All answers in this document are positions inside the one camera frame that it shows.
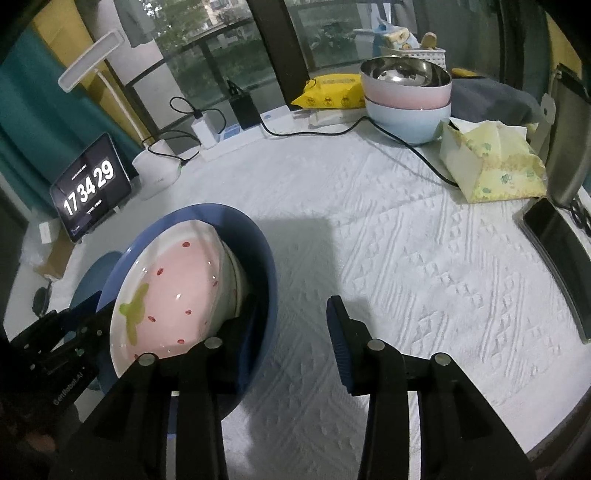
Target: white textured tablecloth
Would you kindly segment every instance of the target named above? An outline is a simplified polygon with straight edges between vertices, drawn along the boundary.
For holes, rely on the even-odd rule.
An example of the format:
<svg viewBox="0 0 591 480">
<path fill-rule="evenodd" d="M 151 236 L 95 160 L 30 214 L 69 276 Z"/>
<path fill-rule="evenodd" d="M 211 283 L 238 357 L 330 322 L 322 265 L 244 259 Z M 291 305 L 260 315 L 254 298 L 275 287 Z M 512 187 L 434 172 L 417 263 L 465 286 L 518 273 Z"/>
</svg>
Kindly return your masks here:
<svg viewBox="0 0 591 480">
<path fill-rule="evenodd" d="M 368 399 L 340 383 L 324 316 L 334 294 L 402 353 L 451 354 L 525 451 L 591 385 L 591 346 L 514 222 L 525 202 L 468 205 L 368 126 L 335 138 L 259 140 L 211 163 L 192 161 L 173 187 L 131 200 L 85 237 L 51 307 L 68 306 L 102 254 L 203 202 L 236 207 L 260 226 L 279 281 L 272 351 L 223 421 L 230 478 L 356 477 Z M 413 401 L 411 478 L 419 451 Z"/>
</svg>

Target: tissue box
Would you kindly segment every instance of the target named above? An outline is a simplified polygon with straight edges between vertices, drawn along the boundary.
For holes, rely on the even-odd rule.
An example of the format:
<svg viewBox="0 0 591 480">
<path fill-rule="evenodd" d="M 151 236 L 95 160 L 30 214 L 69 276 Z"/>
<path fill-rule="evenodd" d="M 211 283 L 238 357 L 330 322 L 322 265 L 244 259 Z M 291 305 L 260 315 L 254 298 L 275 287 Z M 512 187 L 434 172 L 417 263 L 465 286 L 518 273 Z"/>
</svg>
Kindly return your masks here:
<svg viewBox="0 0 591 480">
<path fill-rule="evenodd" d="M 541 197 L 544 164 L 525 141 L 523 127 L 450 119 L 440 157 L 469 203 Z"/>
</svg>

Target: light blue bowl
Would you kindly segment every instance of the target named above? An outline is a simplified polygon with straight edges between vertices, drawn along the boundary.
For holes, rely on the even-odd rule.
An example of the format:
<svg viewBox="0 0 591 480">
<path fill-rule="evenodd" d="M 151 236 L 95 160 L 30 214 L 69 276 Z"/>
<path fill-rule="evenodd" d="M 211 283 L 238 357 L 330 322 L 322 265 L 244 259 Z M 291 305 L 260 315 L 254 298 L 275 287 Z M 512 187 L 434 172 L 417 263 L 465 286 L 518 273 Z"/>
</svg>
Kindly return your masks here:
<svg viewBox="0 0 591 480">
<path fill-rule="evenodd" d="M 406 110 L 372 102 L 365 97 L 368 115 L 384 130 L 410 145 L 422 145 L 441 136 L 439 122 L 449 121 L 452 103 L 434 110 Z"/>
</svg>

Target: pink bowl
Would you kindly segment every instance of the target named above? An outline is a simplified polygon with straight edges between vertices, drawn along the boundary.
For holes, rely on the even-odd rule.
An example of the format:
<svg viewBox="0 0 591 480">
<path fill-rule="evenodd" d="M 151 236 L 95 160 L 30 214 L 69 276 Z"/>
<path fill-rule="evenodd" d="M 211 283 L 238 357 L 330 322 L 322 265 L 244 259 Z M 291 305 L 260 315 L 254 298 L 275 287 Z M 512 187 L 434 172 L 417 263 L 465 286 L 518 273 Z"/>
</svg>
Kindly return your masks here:
<svg viewBox="0 0 591 480">
<path fill-rule="evenodd" d="M 439 65 L 412 57 L 377 57 L 361 64 L 367 98 L 390 108 L 433 110 L 446 106 L 452 78 Z"/>
</svg>

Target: smartphone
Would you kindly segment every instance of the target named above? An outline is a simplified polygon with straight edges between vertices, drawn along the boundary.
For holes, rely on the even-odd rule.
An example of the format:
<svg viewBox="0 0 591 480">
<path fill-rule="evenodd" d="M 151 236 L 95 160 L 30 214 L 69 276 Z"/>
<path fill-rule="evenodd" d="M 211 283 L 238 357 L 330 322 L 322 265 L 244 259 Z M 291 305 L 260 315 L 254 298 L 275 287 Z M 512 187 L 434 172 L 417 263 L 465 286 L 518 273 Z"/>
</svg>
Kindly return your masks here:
<svg viewBox="0 0 591 480">
<path fill-rule="evenodd" d="M 560 287 L 583 343 L 591 340 L 591 260 L 558 210 L 545 198 L 527 208 L 521 229 Z"/>
</svg>

